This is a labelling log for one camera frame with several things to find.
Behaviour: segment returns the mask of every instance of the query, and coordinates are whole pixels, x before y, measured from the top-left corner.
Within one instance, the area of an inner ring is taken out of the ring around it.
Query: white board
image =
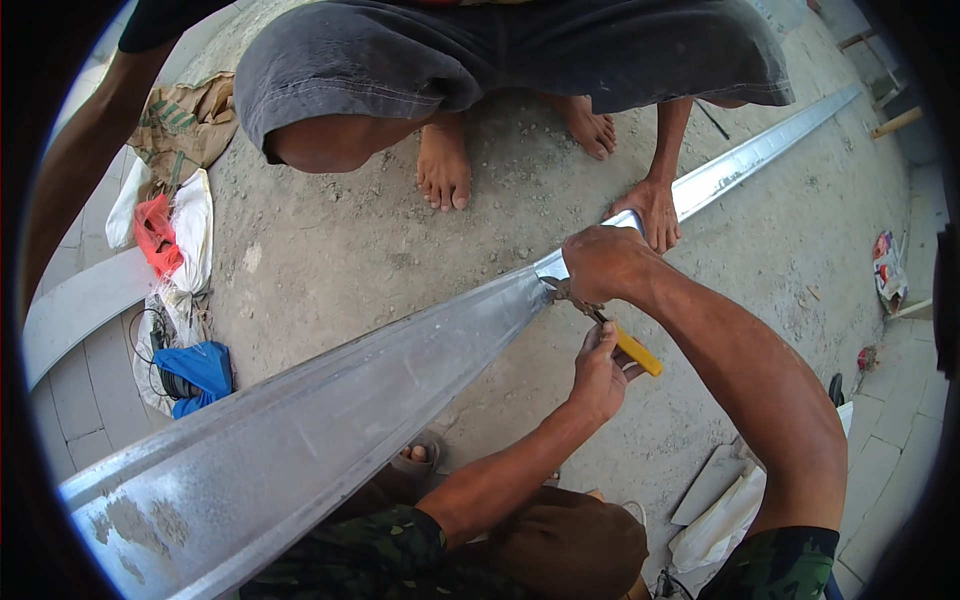
[[[27,386],[40,378],[64,354],[154,290],[154,268],[139,248],[67,279],[37,300],[23,325],[23,362]]]

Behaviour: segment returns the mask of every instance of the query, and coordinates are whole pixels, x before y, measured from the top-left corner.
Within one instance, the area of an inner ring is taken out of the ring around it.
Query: wooden stick
[[[883,137],[887,133],[895,132],[896,130],[903,127],[904,125],[909,125],[910,123],[913,123],[914,121],[916,121],[922,116],[924,116],[924,112],[920,110],[920,107],[913,107],[907,112],[905,112],[904,114],[894,117],[889,121],[887,121],[886,123],[884,123],[883,125],[874,129],[872,132],[870,132],[870,137],[872,137],[873,139],[877,139],[878,137]]]

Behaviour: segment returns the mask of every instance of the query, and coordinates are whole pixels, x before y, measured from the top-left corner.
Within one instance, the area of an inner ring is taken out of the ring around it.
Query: concrete floor
[[[254,3],[213,38],[182,80],[234,68],[256,32],[296,4]],[[834,44],[809,13],[783,46],[798,102],[711,107],[729,141],[694,108],[678,176],[858,84]],[[757,314],[825,382],[837,371],[853,382],[857,352],[879,339],[870,250],[881,230],[899,233],[909,219],[906,165],[892,137],[870,138],[877,124],[870,103],[859,96],[692,217],[680,245],[666,255]],[[429,208],[415,188],[416,138],[354,173],[319,176],[267,165],[239,132],[210,169],[217,245],[211,308],[238,383],[249,386],[528,264],[597,222],[645,175],[655,148],[653,107],[614,120],[619,146],[601,163],[532,95],[507,91],[485,99],[468,113],[473,198],[467,210],[451,214]],[[819,287],[822,300],[807,285]],[[679,529],[670,515],[710,452],[736,433],[662,328],[623,303],[609,308],[660,358],[664,374],[632,386],[620,413],[564,465],[561,485],[645,504],[651,557],[643,573],[653,582]],[[434,423],[450,446],[446,466],[504,447],[563,401],[590,325],[565,304],[541,314]]]

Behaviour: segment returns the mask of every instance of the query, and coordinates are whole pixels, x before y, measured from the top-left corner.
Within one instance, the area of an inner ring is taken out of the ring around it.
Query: metal strip
[[[680,219],[856,93],[835,94],[677,180]],[[631,210],[605,223],[640,228]],[[67,510],[125,596],[211,598],[234,588],[366,482],[533,321],[549,302],[540,275],[567,276],[560,250],[128,446],[60,486]]]

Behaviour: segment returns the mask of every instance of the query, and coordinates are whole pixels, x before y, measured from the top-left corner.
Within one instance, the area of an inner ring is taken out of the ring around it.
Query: man
[[[566,241],[564,261],[577,298],[626,300],[666,329],[766,467],[759,513],[699,598],[819,598],[839,539],[847,443],[810,367],[634,229],[588,228]],[[616,349],[615,329],[595,327],[568,400],[537,429],[455,471],[409,500],[414,506],[392,505],[411,496],[409,481],[404,489],[385,469],[241,597],[649,598],[636,582],[643,526],[619,506],[541,486],[616,414],[639,374]]]
[[[607,216],[633,208],[651,248],[665,252],[681,236],[670,184],[693,97],[726,108],[793,101],[782,52],[745,0],[500,1],[330,0],[293,9],[238,67],[245,131],[271,162],[317,173],[355,169],[423,129],[418,184],[432,206],[449,210],[464,208],[470,193],[462,112],[487,92],[536,90],[601,160],[616,142],[606,113],[658,103],[648,174]],[[180,34],[227,4],[137,3],[104,80],[36,178],[25,305],[130,137]]]

